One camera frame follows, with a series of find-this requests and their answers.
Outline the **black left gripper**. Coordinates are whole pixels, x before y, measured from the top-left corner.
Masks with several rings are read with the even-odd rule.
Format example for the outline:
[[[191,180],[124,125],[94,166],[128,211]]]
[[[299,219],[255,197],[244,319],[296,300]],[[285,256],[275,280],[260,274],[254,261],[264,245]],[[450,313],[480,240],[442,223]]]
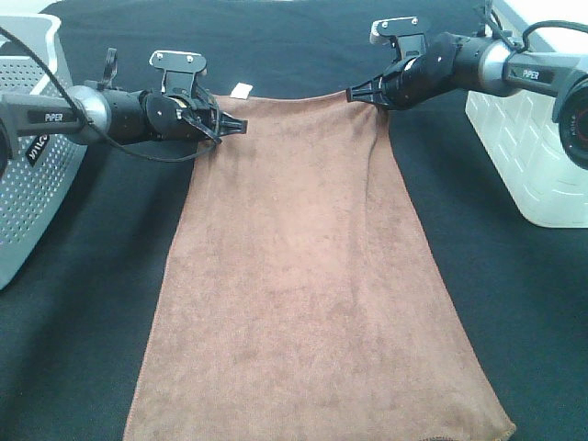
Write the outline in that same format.
[[[208,93],[185,97],[146,90],[140,93],[140,104],[141,141],[220,142],[223,136],[247,132],[248,121],[220,113],[217,100]]]

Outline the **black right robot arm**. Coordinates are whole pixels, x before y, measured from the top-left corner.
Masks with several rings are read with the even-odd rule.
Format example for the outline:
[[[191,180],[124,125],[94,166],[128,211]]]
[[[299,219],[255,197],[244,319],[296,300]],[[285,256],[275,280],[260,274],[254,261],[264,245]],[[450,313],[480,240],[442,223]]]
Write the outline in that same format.
[[[556,99],[552,121],[563,151],[587,167],[587,57],[517,52],[500,40],[439,34],[419,56],[345,91],[349,102],[406,110],[455,89],[508,97],[522,90]]]

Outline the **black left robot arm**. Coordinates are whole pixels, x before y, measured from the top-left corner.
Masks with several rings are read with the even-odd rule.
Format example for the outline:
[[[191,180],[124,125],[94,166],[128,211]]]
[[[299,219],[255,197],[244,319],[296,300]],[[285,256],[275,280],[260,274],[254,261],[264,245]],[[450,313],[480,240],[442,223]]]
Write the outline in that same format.
[[[76,144],[107,142],[121,150],[144,141],[204,142],[205,149],[188,155],[193,159],[214,150],[224,136],[247,131],[245,120],[221,111],[215,97],[198,85],[207,69],[199,53],[155,51],[149,63],[163,73],[161,89],[128,92],[112,84],[117,52],[109,49],[100,81],[68,89],[56,83],[59,96],[33,95],[15,86],[31,71],[25,60],[22,55],[1,59],[7,85],[1,93],[4,161],[16,154],[17,140],[24,136],[62,134]]]

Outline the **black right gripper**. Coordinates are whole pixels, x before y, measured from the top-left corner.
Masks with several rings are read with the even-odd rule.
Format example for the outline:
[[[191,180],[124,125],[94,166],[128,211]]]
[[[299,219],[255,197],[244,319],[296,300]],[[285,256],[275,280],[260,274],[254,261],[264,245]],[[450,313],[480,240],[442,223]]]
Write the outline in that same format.
[[[423,55],[395,64],[382,79],[374,77],[348,87],[346,100],[405,110],[450,92],[457,88],[453,76],[458,50],[457,35],[440,33]]]

